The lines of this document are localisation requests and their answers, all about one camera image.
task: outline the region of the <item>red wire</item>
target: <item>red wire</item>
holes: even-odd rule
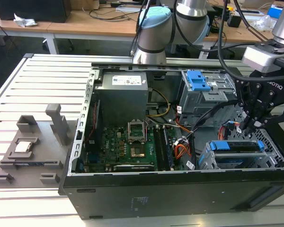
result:
[[[97,109],[97,103],[95,102],[95,105],[94,105],[94,125],[93,125],[93,129],[91,130],[89,136],[86,138],[85,142],[87,142],[91,135],[93,134],[94,130],[95,130],[95,126],[96,126],[96,109]]]

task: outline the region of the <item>wire bundle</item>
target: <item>wire bundle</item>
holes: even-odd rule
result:
[[[96,109],[97,109],[97,102],[95,102],[95,105],[94,105],[94,116],[93,116],[93,120],[94,120],[94,123],[93,123],[93,129],[91,130],[90,134],[88,137],[86,137],[85,139],[85,142],[87,143],[88,140],[90,139],[91,135],[93,134],[94,130],[95,130],[95,127],[96,127]]]
[[[191,157],[189,144],[188,144],[188,146],[184,146],[183,144],[176,145],[176,147],[175,147],[176,159],[181,158],[184,154],[188,154]]]
[[[239,122],[233,122],[233,121],[228,121],[226,123],[224,123],[220,128],[219,128],[219,132],[218,132],[218,139],[219,140],[223,140],[225,135],[223,135],[222,131],[223,129],[226,131],[226,129],[228,128],[228,124],[234,124],[235,127],[240,126]]]

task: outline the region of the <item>blue plastic tab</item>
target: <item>blue plastic tab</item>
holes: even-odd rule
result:
[[[203,158],[204,158],[204,155],[202,155],[202,156],[200,157],[200,159],[199,159],[199,165],[201,164]]]
[[[210,149],[211,149],[211,150],[216,150],[216,146],[215,146],[214,142],[211,142],[211,143],[209,144],[209,146],[210,146]]]
[[[217,140],[213,141],[215,147],[217,150],[230,150],[231,148],[228,145],[228,142],[225,140]]]
[[[198,70],[187,71],[187,79],[193,91],[210,91],[210,86],[206,83],[206,78]]]
[[[265,149],[265,145],[262,141],[258,140],[257,144],[259,145],[259,148],[260,148],[261,151],[263,151]]]

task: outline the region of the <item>black cable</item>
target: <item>black cable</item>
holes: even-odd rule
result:
[[[201,125],[203,125],[209,118],[211,118],[221,108],[224,108],[224,107],[229,106],[229,105],[236,105],[237,103],[238,103],[238,101],[237,101],[237,99],[235,99],[235,100],[231,100],[231,101],[228,101],[228,102],[225,102],[225,103],[219,103],[219,104],[215,105],[214,107],[212,107],[211,109],[206,111],[204,114],[202,114],[201,117],[199,117],[199,119],[195,122],[193,130],[200,127]]]
[[[268,39],[262,35],[260,32],[258,32],[255,28],[253,28],[252,26],[250,26],[250,24],[248,23],[248,21],[246,20],[243,12],[241,11],[240,5],[238,4],[237,0],[234,0],[235,6],[237,8],[237,11],[241,17],[241,19],[243,20],[243,23],[245,24],[245,26],[247,27],[247,29],[253,34],[255,35],[258,39],[260,39],[261,41],[267,41]]]
[[[96,13],[95,11],[92,11],[92,10],[91,10],[91,11],[89,12],[89,15],[90,15],[91,17],[93,17],[93,18],[95,18],[95,19],[99,19],[99,20],[116,20],[116,19],[121,19],[121,18],[123,18],[124,16],[137,13],[137,12],[133,12],[133,13],[126,13],[126,14],[123,14],[123,15],[119,15],[119,16],[117,16],[117,17],[102,18],[102,17],[95,17],[95,16],[91,15],[92,12]]]
[[[17,45],[14,43],[14,41],[12,41],[12,39],[10,38],[10,36],[3,30],[3,28],[0,25],[0,29],[2,30],[2,32],[4,32],[4,34],[11,40],[11,42],[14,44],[15,48],[17,49],[17,51],[23,56],[23,53],[18,49]]]
[[[199,50],[199,51],[203,51],[203,52],[214,52],[214,51],[217,51],[216,49],[212,49],[212,50],[206,50],[206,49],[202,49],[196,45],[193,45],[188,39],[186,39],[185,35],[183,34],[183,32],[181,31],[181,28],[179,26],[179,23],[178,23],[178,20],[177,20],[177,15],[176,15],[176,5],[177,5],[177,0],[175,0],[174,2],[174,6],[173,6],[173,15],[174,15],[174,19],[175,19],[175,24],[176,24],[176,27],[180,33],[180,35],[182,36],[182,38],[185,40],[185,42],[187,42],[188,45],[190,45],[191,47]],[[231,44],[231,45],[228,45],[228,46],[225,46],[223,47],[222,49],[228,49],[228,48],[233,48],[233,47],[236,47],[236,46],[245,46],[245,45],[254,45],[255,42],[248,42],[248,43],[239,43],[239,44]]]
[[[283,81],[284,76],[279,76],[279,77],[265,77],[265,78],[254,78],[254,77],[243,77],[236,75],[234,72],[228,68],[226,65],[223,56],[222,56],[222,32],[224,28],[224,18],[225,18],[225,12],[227,9],[227,1],[224,2],[224,7],[223,7],[223,13],[222,13],[222,22],[220,25],[220,30],[219,30],[219,41],[218,41],[218,58],[219,62],[222,65],[222,67],[225,69],[225,71],[234,79],[240,80],[240,81],[246,81],[246,82],[269,82],[269,81]]]
[[[142,30],[143,22],[144,22],[144,20],[145,20],[145,18],[146,18],[146,15],[147,15],[147,13],[148,13],[148,10],[150,9],[150,6],[151,6],[151,5],[149,4],[149,6],[146,7],[145,12],[144,12],[144,15],[143,15],[143,18],[142,18],[142,21],[141,21],[141,23],[140,23],[140,15],[141,15],[141,13],[142,13],[143,7],[144,7],[144,5],[146,4],[146,2],[147,2],[147,0],[144,0],[144,1],[143,1],[142,5],[141,5],[141,8],[140,8],[140,11],[139,11],[138,20],[137,20],[137,24],[136,24],[136,35],[135,35],[135,37],[133,38],[133,41],[132,41],[132,43],[131,43],[131,47],[130,47],[130,49],[129,49],[129,56],[131,56],[132,49],[135,48],[135,46],[136,46],[136,43],[137,43],[137,41],[138,41],[139,34],[140,34],[141,30]]]

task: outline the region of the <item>cable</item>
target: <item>cable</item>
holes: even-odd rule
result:
[[[95,18],[95,19],[99,19],[99,20],[116,20],[116,19],[123,18],[124,16],[127,16],[127,15],[130,15],[130,14],[135,14],[135,13],[137,13],[137,12],[133,12],[133,13],[126,13],[126,14],[124,14],[124,13],[123,13],[123,15],[120,15],[120,16],[117,16],[117,17],[102,18],[102,17],[95,17],[95,16],[91,15],[91,13],[92,13],[92,12],[94,12],[94,13],[96,13],[96,14],[97,14],[97,12],[95,12],[95,11],[90,11],[90,12],[89,12],[89,15],[90,15],[91,17],[93,17],[93,18]]]
[[[199,50],[199,51],[203,51],[203,52],[214,52],[214,51],[217,51],[216,49],[212,49],[212,50],[206,50],[206,49],[202,49],[202,48],[199,48],[198,46],[196,45],[193,45],[188,39],[186,39],[185,35],[183,34],[183,32],[181,31],[181,28],[179,26],[179,23],[178,23],[178,20],[177,20],[177,15],[176,15],[176,4],[177,4],[177,0],[175,0],[174,2],[174,11],[173,11],[173,15],[174,15],[174,19],[175,19],[175,24],[177,26],[177,29],[180,33],[180,35],[182,36],[182,38],[185,40],[185,42],[187,42],[188,45],[190,45],[191,47]],[[228,48],[233,48],[233,47],[236,47],[236,46],[245,46],[245,45],[254,45],[255,42],[249,42],[249,43],[239,43],[239,44],[232,44],[232,45],[228,45],[228,46],[225,46],[223,47],[222,49],[228,49]]]
[[[191,153],[190,153],[189,150],[190,150],[189,146],[188,146],[188,149],[187,149],[187,147],[185,147],[183,144],[176,145],[176,147],[175,147],[175,157],[176,157],[176,159],[179,159],[185,153],[187,153],[191,157]]]
[[[150,114],[150,115],[146,115],[147,117],[161,117],[161,116],[165,116],[168,114],[169,109],[170,109],[170,103],[167,100],[167,98],[157,89],[153,88],[152,90],[154,90],[155,92],[157,92],[161,97],[163,97],[167,103],[167,110],[164,113],[160,113],[160,114]]]
[[[112,10],[112,11],[109,11],[109,12],[106,12],[106,13],[102,13],[102,14],[99,14],[97,13],[96,11],[94,10],[91,10],[89,13],[85,11],[84,7],[82,7],[82,10],[85,14],[89,15],[91,18],[94,18],[94,19],[98,19],[98,20],[103,20],[103,21],[106,21],[106,22],[121,22],[121,21],[128,21],[128,20],[131,20],[131,18],[128,16],[130,14],[135,14],[137,12],[133,12],[133,13],[127,13],[125,14],[124,12],[123,15],[119,15],[117,17],[111,17],[111,18],[103,18],[103,17],[98,17],[98,15],[104,15],[104,14],[107,14],[107,13],[111,13],[111,12],[116,12],[115,10]]]
[[[151,122],[155,123],[155,124],[160,124],[160,125],[167,125],[167,126],[172,126],[172,127],[175,127],[175,128],[180,128],[179,126],[177,125],[174,125],[174,124],[166,124],[166,123],[160,123],[158,121],[156,121],[155,119],[151,118],[151,117],[147,117]]]
[[[263,6],[260,6],[259,8],[257,9],[263,9],[263,8],[266,8],[267,6],[271,6],[271,4],[273,4],[274,2],[268,2],[268,3],[265,3]]]
[[[4,32],[4,34],[11,40],[10,36],[3,30],[3,28],[0,25],[0,29],[2,30],[2,32]],[[18,49],[17,45],[11,40],[11,42],[14,44],[15,48],[17,49],[17,51],[21,54],[21,56],[23,56],[22,52]]]
[[[222,67],[225,69],[225,71],[233,78],[236,80],[240,81],[245,81],[245,82],[269,82],[269,81],[283,81],[284,76],[279,76],[279,77],[265,77],[265,78],[253,78],[253,77],[243,77],[236,75],[233,73],[230,68],[226,65],[223,56],[222,56],[222,32],[223,32],[223,27],[224,27],[224,18],[225,18],[225,12],[227,9],[227,1],[224,2],[224,8],[223,8],[223,13],[222,13],[222,22],[219,30],[219,41],[218,41],[218,59]]]
[[[134,36],[133,41],[131,43],[131,47],[129,49],[129,57],[132,55],[132,50],[135,49],[136,43],[137,43],[138,38],[139,38],[139,34],[140,34],[141,30],[142,30],[143,22],[144,22],[144,20],[146,18],[148,10],[150,9],[150,6],[151,6],[151,1],[149,0],[147,2],[148,4],[146,5],[146,8],[145,8],[145,12],[144,12],[142,21],[140,23],[140,15],[142,13],[143,7],[146,4],[146,2],[147,2],[147,0],[143,1],[142,5],[141,5],[141,8],[140,8],[140,11],[139,11],[139,15],[138,15],[137,23],[136,23],[136,35]]]
[[[228,102],[225,102],[225,103],[219,103],[219,104],[215,105],[214,107],[212,107],[211,109],[209,109],[208,111],[206,111],[204,114],[202,114],[199,117],[199,119],[196,121],[196,123],[193,127],[193,130],[200,127],[201,125],[203,125],[207,121],[207,119],[212,117],[221,108],[224,108],[224,107],[229,106],[229,105],[236,105],[237,103],[238,103],[238,101],[237,101],[237,99],[235,99],[235,100],[231,100],[231,101],[228,101]]]
[[[95,105],[94,105],[94,116],[93,116],[94,123],[93,123],[93,129],[91,130],[89,136],[86,137],[85,143],[87,143],[87,141],[90,139],[91,135],[93,134],[93,132],[94,132],[94,130],[95,130],[95,126],[96,126],[96,109],[97,109],[97,102],[95,102]]]
[[[264,41],[264,42],[267,41],[268,39],[264,35],[262,35],[260,32],[258,32],[254,27],[250,26],[250,24],[248,23],[248,21],[246,20],[246,18],[244,16],[243,12],[241,11],[241,8],[240,8],[240,5],[238,4],[238,1],[237,0],[233,0],[233,1],[235,3],[235,6],[237,8],[237,11],[238,11],[240,17],[243,20],[243,23],[247,27],[248,31],[250,31],[259,40]]]

